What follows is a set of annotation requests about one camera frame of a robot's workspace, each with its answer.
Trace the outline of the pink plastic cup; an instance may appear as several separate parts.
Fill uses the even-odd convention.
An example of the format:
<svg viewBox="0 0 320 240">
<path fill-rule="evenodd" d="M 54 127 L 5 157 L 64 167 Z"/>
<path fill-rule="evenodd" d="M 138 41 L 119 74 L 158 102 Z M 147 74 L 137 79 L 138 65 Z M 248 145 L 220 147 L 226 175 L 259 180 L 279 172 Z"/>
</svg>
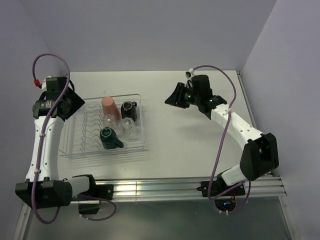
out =
<svg viewBox="0 0 320 240">
<path fill-rule="evenodd" d="M 121 119 L 121 113 L 111 96 L 106 96 L 101 100 L 102 112 L 104 116 L 113 115 L 117 121 Z"/>
</svg>

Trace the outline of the clear glass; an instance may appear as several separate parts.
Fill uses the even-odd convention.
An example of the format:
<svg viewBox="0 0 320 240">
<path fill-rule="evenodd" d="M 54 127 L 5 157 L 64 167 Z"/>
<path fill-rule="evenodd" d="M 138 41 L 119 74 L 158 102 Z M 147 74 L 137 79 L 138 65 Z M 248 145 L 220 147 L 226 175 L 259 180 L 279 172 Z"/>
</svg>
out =
<svg viewBox="0 0 320 240">
<path fill-rule="evenodd" d="M 134 138 L 137 133 L 137 127 L 134 120 L 130 117 L 125 117 L 120 122 L 122 134 L 127 138 Z"/>
<path fill-rule="evenodd" d="M 120 132 L 120 125 L 119 121 L 116 119 L 116 117 L 112 114 L 104 115 L 102 118 L 102 126 L 104 128 L 111 128 L 118 134 Z"/>
</svg>

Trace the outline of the teal ceramic mug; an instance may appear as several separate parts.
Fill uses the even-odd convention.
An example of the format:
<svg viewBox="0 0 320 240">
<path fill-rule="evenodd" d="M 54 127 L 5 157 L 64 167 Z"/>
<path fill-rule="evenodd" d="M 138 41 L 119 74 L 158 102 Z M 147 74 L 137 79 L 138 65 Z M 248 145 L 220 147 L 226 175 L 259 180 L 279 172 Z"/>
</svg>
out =
<svg viewBox="0 0 320 240">
<path fill-rule="evenodd" d="M 103 148 L 106 150 L 124 147 L 123 142 L 118 139 L 116 132 L 109 127 L 101 129 L 99 137 Z"/>
</svg>

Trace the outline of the black ceramic mug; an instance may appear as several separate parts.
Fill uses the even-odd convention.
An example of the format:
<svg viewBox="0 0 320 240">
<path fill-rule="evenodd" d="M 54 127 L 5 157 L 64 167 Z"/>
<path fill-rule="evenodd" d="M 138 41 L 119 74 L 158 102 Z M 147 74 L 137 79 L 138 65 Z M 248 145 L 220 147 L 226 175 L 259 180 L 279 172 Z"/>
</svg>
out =
<svg viewBox="0 0 320 240">
<path fill-rule="evenodd" d="M 135 101 L 123 102 L 120 108 L 122 119 L 130 118 L 135 122 L 138 118 L 136 107 L 137 107 L 137 102 Z"/>
</svg>

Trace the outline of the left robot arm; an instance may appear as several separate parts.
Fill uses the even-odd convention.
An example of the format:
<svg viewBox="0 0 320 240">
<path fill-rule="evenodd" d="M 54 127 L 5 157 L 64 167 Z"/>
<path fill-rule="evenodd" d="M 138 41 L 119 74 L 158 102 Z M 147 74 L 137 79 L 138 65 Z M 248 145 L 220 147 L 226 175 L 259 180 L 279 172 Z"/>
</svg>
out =
<svg viewBox="0 0 320 240">
<path fill-rule="evenodd" d="M 42 94 L 32 107 L 35 139 L 32 160 L 23 183 L 15 186 L 15 194 L 36 209 L 68 206 L 81 195 L 86 200 L 96 197 L 98 188 L 91 174 L 62 179 L 58 173 L 58 151 L 65 121 L 84 105 L 84 100 L 70 86 L 60 102 L 56 102 L 67 77 L 48 77 L 41 85 Z"/>
</svg>

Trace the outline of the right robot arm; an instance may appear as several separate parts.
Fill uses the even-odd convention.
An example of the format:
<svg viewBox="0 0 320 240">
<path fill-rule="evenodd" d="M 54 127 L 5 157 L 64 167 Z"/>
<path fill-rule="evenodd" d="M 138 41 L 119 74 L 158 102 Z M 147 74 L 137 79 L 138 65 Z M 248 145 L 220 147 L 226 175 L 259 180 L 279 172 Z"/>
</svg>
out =
<svg viewBox="0 0 320 240">
<path fill-rule="evenodd" d="M 187 83 L 179 82 L 165 104 L 187 109 L 191 105 L 209 120 L 224 129 L 225 134 L 239 144 L 242 149 L 238 165 L 217 176 L 217 191 L 229 194 L 234 185 L 242 181 L 254 181 L 279 167 L 278 145 L 272 133 L 263 133 L 247 123 L 219 95 L 214 95 L 209 77 L 205 74 L 195 75 L 186 72 Z"/>
</svg>

